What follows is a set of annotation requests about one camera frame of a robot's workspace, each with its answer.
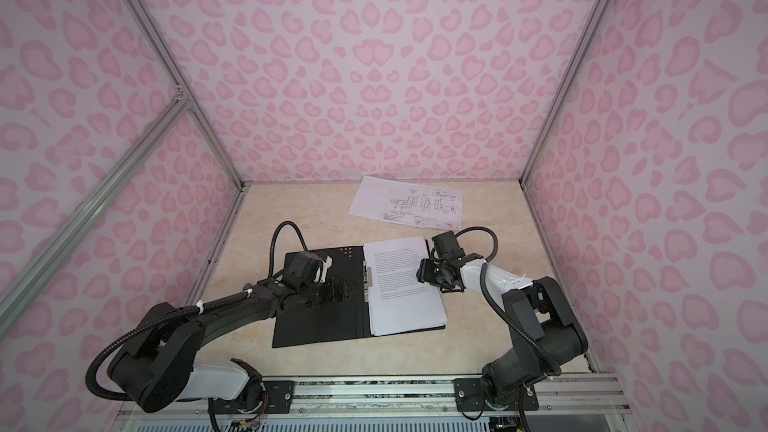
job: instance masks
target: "beige tabletop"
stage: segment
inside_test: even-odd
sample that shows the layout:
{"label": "beige tabletop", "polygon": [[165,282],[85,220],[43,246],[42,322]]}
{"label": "beige tabletop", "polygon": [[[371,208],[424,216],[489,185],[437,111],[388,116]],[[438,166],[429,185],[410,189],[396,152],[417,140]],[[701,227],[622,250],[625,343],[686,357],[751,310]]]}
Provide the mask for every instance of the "beige tabletop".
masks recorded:
{"label": "beige tabletop", "polygon": [[[491,228],[499,240],[494,265],[532,278],[552,275],[547,256],[516,182],[444,182],[430,186],[464,191],[462,226]],[[301,229],[309,249],[362,245],[390,238],[443,231],[400,226],[350,216],[347,211],[358,184],[254,185],[221,255],[204,300],[232,294],[245,283],[266,276],[275,227],[284,220]],[[459,239],[466,253],[487,255],[490,238],[469,232]],[[301,250],[292,228],[284,228],[276,246],[275,272],[287,252]],[[476,374],[501,357],[512,342],[505,323],[479,292],[443,294],[448,325],[444,330],[415,332],[272,348],[275,320],[255,322],[210,342],[198,359],[239,358],[264,375],[389,375]],[[583,358],[563,366],[563,372],[587,372]]]}

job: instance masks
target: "white paper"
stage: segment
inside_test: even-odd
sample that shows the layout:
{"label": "white paper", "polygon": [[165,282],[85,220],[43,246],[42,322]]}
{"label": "white paper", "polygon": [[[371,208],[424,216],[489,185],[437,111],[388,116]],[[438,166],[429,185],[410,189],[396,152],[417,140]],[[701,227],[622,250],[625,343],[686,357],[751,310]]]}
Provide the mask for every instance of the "white paper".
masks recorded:
{"label": "white paper", "polygon": [[371,333],[398,334],[445,325],[446,310],[437,287],[416,280],[427,258],[424,237],[370,242],[362,246],[371,268],[368,289]]}
{"label": "white paper", "polygon": [[460,230],[462,191],[363,177],[349,214],[404,226]]}

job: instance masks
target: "black folder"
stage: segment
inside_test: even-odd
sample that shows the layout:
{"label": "black folder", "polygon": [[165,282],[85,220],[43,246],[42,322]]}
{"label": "black folder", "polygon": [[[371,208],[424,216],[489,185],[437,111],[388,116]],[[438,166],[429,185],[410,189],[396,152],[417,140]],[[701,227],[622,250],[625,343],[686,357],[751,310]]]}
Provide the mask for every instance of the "black folder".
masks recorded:
{"label": "black folder", "polygon": [[[283,312],[278,315],[275,320],[272,348],[373,337],[368,302],[365,300],[363,291],[365,267],[362,246],[323,248],[310,252],[328,254],[333,262],[328,269],[327,277],[345,278],[354,287],[355,293],[342,302],[310,310]],[[296,252],[286,254],[286,265],[293,259],[294,254]],[[435,331],[444,328],[446,326],[442,325],[403,333]]]}

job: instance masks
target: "metal bracket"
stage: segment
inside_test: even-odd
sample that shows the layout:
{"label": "metal bracket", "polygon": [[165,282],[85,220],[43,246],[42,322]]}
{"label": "metal bracket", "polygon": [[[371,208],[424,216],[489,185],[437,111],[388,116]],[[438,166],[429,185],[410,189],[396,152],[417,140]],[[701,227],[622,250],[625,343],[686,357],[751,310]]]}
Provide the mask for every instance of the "metal bracket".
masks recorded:
{"label": "metal bracket", "polygon": [[268,414],[288,414],[293,403],[293,380],[268,380],[264,382],[266,395],[270,398],[266,406]]}
{"label": "metal bracket", "polygon": [[454,379],[453,396],[459,412],[479,412],[485,409],[485,396],[480,379]]}
{"label": "metal bracket", "polygon": [[[538,410],[538,398],[533,386],[525,388],[528,392],[523,394],[523,410]],[[487,409],[484,405],[485,397],[480,379],[454,379],[453,395],[456,399],[456,409],[459,412],[479,412]]]}
{"label": "metal bracket", "polygon": [[[265,380],[262,382],[267,401],[265,414],[288,414],[293,402],[293,380]],[[214,399],[216,415],[238,415],[237,404],[234,400]]]}

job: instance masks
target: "engineering diagram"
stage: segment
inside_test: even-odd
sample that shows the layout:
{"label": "engineering diagram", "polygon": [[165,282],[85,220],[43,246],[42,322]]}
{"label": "engineering diagram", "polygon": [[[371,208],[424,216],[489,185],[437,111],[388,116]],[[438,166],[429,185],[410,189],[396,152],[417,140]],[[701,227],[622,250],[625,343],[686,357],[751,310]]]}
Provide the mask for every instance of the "engineering diagram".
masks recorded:
{"label": "engineering diagram", "polygon": [[412,184],[392,185],[382,220],[409,226],[460,229],[461,191]]}

